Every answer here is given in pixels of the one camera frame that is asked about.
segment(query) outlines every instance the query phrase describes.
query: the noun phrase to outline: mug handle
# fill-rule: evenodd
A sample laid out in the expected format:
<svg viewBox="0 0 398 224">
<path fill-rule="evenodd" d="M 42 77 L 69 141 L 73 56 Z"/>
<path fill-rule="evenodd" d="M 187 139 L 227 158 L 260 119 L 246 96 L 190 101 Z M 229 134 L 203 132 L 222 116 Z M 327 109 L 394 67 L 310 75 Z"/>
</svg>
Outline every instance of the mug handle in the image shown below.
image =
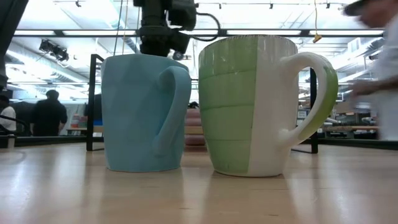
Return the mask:
<svg viewBox="0 0 398 224">
<path fill-rule="evenodd" d="M 338 92 L 338 78 L 331 63 L 324 57 L 302 52 L 280 60 L 280 69 L 291 78 L 295 78 L 305 67 L 312 67 L 318 78 L 317 99 L 303 122 L 295 129 L 283 129 L 279 133 L 279 145 L 292 147 L 309 138 L 325 122 L 332 111 Z"/>
<path fill-rule="evenodd" d="M 184 121 L 191 97 L 191 77 L 184 68 L 170 66 L 160 74 L 157 86 L 163 91 L 174 88 L 174 98 L 169 113 L 153 142 L 155 153 L 161 156 L 167 153 L 165 149 L 170 147 L 177 129 Z"/>
</svg>

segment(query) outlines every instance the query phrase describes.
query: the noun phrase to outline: blurred person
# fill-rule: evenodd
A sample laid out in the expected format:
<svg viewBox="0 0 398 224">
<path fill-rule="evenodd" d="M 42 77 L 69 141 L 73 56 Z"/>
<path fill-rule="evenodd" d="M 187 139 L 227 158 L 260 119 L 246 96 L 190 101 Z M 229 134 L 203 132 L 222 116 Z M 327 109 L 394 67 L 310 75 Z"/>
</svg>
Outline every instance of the blurred person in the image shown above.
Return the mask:
<svg viewBox="0 0 398 224">
<path fill-rule="evenodd" d="M 9 118 L 16 118 L 14 109 L 10 106 L 10 99 L 4 95 L 0 95 L 0 107 L 3 108 L 1 115 Z M 9 131 L 16 131 L 17 124 L 15 121 L 0 118 L 0 124 Z"/>
<path fill-rule="evenodd" d="M 47 99 L 33 108 L 30 131 L 33 136 L 58 136 L 68 121 L 67 109 L 58 101 L 59 93 L 49 90 Z"/>
<path fill-rule="evenodd" d="M 359 16 L 369 28 L 385 28 L 385 44 L 375 61 L 376 81 L 357 82 L 351 96 L 376 97 L 379 137 L 398 141 L 398 0 L 361 0 L 345 7 L 347 16 Z"/>
</svg>

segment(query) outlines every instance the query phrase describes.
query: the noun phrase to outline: green and white mug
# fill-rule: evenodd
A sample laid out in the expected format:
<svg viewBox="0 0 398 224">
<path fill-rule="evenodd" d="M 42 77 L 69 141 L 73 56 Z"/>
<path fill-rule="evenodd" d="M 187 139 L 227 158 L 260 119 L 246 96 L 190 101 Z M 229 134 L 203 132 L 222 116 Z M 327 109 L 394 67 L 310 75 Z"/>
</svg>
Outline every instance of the green and white mug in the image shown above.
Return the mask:
<svg viewBox="0 0 398 224">
<path fill-rule="evenodd" d="M 296 127 L 297 74 L 312 67 L 318 95 Z M 199 101 L 203 132 L 216 171 L 270 177 L 283 172 L 292 146 L 327 119 L 338 91 L 330 62 L 297 53 L 289 39 L 243 35 L 214 42 L 199 55 Z"/>
</svg>

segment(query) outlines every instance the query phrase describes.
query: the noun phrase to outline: blue mug handle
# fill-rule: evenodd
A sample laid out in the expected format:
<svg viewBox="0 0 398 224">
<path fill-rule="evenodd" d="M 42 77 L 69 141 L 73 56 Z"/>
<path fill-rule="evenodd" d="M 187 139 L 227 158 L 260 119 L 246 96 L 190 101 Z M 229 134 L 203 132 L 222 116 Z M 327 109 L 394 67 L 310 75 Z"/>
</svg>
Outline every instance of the blue mug handle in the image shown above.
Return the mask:
<svg viewBox="0 0 398 224">
<path fill-rule="evenodd" d="M 175 87 L 174 98 L 169 113 L 153 142 L 155 154 L 162 156 L 168 153 L 165 149 L 170 147 L 175 133 L 180 127 L 181 122 L 184 121 L 185 114 L 187 113 L 191 97 L 191 77 L 184 68 L 170 66 L 160 74 L 157 84 L 163 91 Z"/>
</svg>

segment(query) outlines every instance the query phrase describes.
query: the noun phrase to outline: blue mug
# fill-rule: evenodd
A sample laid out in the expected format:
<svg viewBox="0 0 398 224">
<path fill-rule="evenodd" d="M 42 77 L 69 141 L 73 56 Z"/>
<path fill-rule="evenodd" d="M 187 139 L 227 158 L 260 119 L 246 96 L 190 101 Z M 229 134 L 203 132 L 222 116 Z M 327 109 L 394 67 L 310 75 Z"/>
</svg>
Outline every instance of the blue mug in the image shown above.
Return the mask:
<svg viewBox="0 0 398 224">
<path fill-rule="evenodd" d="M 106 164 L 110 170 L 176 169 L 191 95 L 188 68 L 144 54 L 107 58 L 101 67 Z"/>
</svg>

